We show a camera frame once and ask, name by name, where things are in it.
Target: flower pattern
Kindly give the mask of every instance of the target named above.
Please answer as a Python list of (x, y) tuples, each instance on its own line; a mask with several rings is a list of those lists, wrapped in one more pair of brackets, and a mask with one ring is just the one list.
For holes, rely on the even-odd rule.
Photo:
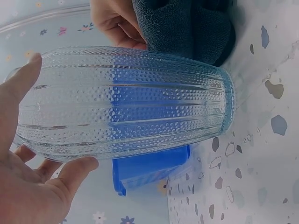
[(157, 190), (163, 194), (167, 194), (167, 182), (166, 180), (160, 180), (160, 182), (157, 184)]
[(26, 34), (26, 32), (23, 31), (23, 32), (20, 33), (20, 36), (21, 36), (21, 37), (22, 37), (22, 36), (25, 36), (25, 34)]
[(47, 33), (47, 29), (43, 29), (43, 30), (41, 30), (41, 32), (39, 33), (39, 35), (40, 36), (43, 36), (44, 34), (46, 34)]
[(134, 220), (135, 218), (129, 218), (129, 216), (126, 216), (125, 218), (121, 218), (121, 224), (135, 224)]
[(87, 30), (93, 30), (92, 22), (89, 25), (83, 25), (83, 27), (81, 29), (78, 29), (78, 31), (82, 31), (82, 33), (84, 33)]
[(59, 32), (57, 33), (58, 36), (61, 36), (61, 35), (63, 35), (63, 34), (66, 34), (66, 30), (67, 30), (66, 27), (60, 27), (60, 28), (59, 28)]
[(11, 34), (7, 34), (6, 37), (5, 37), (5, 39), (8, 40), (10, 37), (11, 37)]
[(93, 214), (93, 219), (95, 221), (95, 224), (104, 224), (104, 221), (107, 220), (107, 218), (105, 217), (105, 213), (100, 213), (99, 211)]
[(64, 3), (65, 3), (65, 1), (64, 1), (64, 0), (58, 0), (58, 4), (59, 4), (59, 5), (61, 5), (61, 6), (62, 6), (62, 5), (64, 5)]
[(25, 57), (26, 57), (26, 58), (30, 58), (33, 54), (34, 54), (34, 51), (33, 51), (33, 50), (28, 50), (28, 51), (26, 51), (26, 53), (25, 53)]
[(13, 17), (16, 17), (16, 16), (18, 16), (18, 14), (19, 14), (19, 13), (18, 13), (17, 11), (14, 11), (14, 12), (12, 13), (12, 16), (13, 16)]
[(9, 62), (11, 60), (12, 56), (11, 55), (7, 55), (7, 57), (5, 58), (5, 61)]
[(38, 8), (42, 7), (42, 3), (41, 3), (40, 1), (38, 1), (38, 2), (36, 3), (36, 7), (38, 7)]

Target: finger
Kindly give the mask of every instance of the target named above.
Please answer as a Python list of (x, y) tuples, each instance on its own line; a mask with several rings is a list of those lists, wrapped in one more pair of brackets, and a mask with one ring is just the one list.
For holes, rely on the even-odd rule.
[(125, 31), (125, 33), (127, 34), (128, 37), (130, 37), (133, 40), (136, 40), (140, 43), (145, 44), (145, 40), (141, 37), (138, 30), (131, 23), (129, 23), (127, 20), (125, 20), (122, 23), (119, 23), (118, 25), (123, 29), (123, 31)]
[(18, 124), (19, 103), (37, 80), (41, 64), (41, 55), (35, 54), (28, 64), (0, 85), (0, 159), (8, 155)]
[(91, 0), (90, 4), (92, 21), (99, 30), (105, 33), (114, 45), (125, 48), (146, 49), (144, 42), (140, 43), (130, 38), (118, 25), (126, 20), (115, 12), (115, 6), (105, 6), (99, 0)]
[(104, 33), (115, 43), (117, 47), (146, 49), (146, 45), (144, 43), (140, 43), (137, 40), (130, 38), (118, 25), (111, 29), (105, 30)]
[(35, 153), (28, 149), (25, 145), (17, 147), (17, 150), (14, 152), (24, 163), (35, 157)]
[(125, 20), (127, 20), (132, 26), (142, 35), (140, 31), (140, 27), (138, 25), (136, 13), (133, 8), (132, 0), (125, 0), (122, 2), (123, 4), (115, 4), (114, 8), (116, 13), (122, 16)]
[(35, 172), (41, 177), (42, 182), (49, 180), (53, 173), (62, 165), (60, 162), (44, 160)]
[(11, 102), (19, 104), (26, 93), (36, 82), (42, 66), (42, 57), (36, 53), (32, 56), (29, 63), (23, 66), (9, 80), (3, 83), (1, 91), (7, 91)]
[(46, 182), (59, 188), (66, 201), (71, 201), (77, 192), (82, 181), (87, 177), (89, 172), (95, 170), (99, 166), (99, 162), (93, 157), (83, 157), (68, 162), (60, 171), (57, 179)]

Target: fingernail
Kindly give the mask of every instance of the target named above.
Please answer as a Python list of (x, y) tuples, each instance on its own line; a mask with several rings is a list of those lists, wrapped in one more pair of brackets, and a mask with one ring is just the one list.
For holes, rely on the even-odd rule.
[(95, 170), (99, 167), (99, 161), (96, 159), (96, 158), (93, 158), (93, 157), (87, 157), (90, 161), (90, 163), (93, 164), (93, 167), (92, 169)]
[(41, 54), (40, 53), (35, 53), (28, 61), (28, 63), (34, 63), (41, 60)]

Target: blue plastic container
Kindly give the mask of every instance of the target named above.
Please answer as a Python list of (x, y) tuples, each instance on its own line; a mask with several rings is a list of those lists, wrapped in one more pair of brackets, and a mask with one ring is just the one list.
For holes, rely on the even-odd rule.
[(190, 147), (183, 146), (158, 153), (113, 159), (114, 189), (125, 196), (127, 189), (166, 178), (190, 157)]

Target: floral tablecloth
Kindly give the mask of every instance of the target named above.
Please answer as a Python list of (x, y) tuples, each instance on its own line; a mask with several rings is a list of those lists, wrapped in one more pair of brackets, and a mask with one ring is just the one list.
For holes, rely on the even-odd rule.
[[(72, 7), (82, 12), (72, 14)], [(0, 83), (14, 68), (24, 65), (34, 52), (65, 46), (111, 45), (91, 22), (88, 0), (4, 0), (0, 7)], [(27, 23), (33, 15), (52, 16)], [(42, 158), (28, 163), (37, 168)], [(114, 191), (111, 161), (101, 161), (80, 186), (63, 224), (168, 224), (166, 181), (141, 187), (120, 197)]]
[(234, 0), (224, 68), (237, 109), (226, 135), (194, 145), (168, 180), (170, 224), (299, 220), (299, 1)]

